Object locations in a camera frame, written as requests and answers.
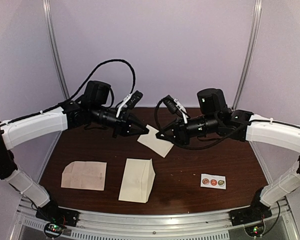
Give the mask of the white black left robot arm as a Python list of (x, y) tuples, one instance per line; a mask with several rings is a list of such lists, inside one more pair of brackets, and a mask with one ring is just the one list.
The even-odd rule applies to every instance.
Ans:
[(66, 100), (51, 110), (34, 113), (14, 120), (0, 121), (0, 180), (8, 182), (37, 207), (38, 216), (53, 223), (67, 215), (50, 193), (21, 170), (14, 161), (12, 149), (38, 137), (96, 123), (113, 129), (112, 136), (146, 135), (149, 129), (134, 114), (133, 109), (143, 94), (130, 93), (118, 109), (106, 107), (111, 85), (90, 80), (78, 100)]

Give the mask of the cream paper envelope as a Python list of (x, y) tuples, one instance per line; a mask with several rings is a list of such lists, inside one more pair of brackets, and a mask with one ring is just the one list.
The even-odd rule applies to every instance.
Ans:
[(119, 201), (147, 203), (155, 180), (152, 159), (127, 158), (119, 192)]

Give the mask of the lined paper letter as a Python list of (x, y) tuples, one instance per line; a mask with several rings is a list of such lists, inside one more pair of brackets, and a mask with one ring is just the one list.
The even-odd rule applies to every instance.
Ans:
[(142, 134), (137, 139), (137, 142), (148, 147), (159, 156), (165, 158), (170, 150), (173, 148), (173, 144), (169, 141), (158, 139), (156, 134), (159, 132), (156, 128), (151, 125), (146, 125), (149, 130), (147, 134)]

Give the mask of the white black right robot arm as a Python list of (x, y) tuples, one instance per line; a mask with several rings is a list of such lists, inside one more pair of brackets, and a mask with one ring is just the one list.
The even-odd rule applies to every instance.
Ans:
[(175, 146), (201, 151), (226, 139), (269, 144), (299, 153), (298, 160), (273, 183), (259, 189), (246, 210), (249, 220), (258, 220), (275, 202), (300, 187), (300, 125), (262, 117), (228, 107), (221, 89), (197, 93), (201, 115), (191, 118), (177, 99), (163, 97), (154, 110), (156, 138)]

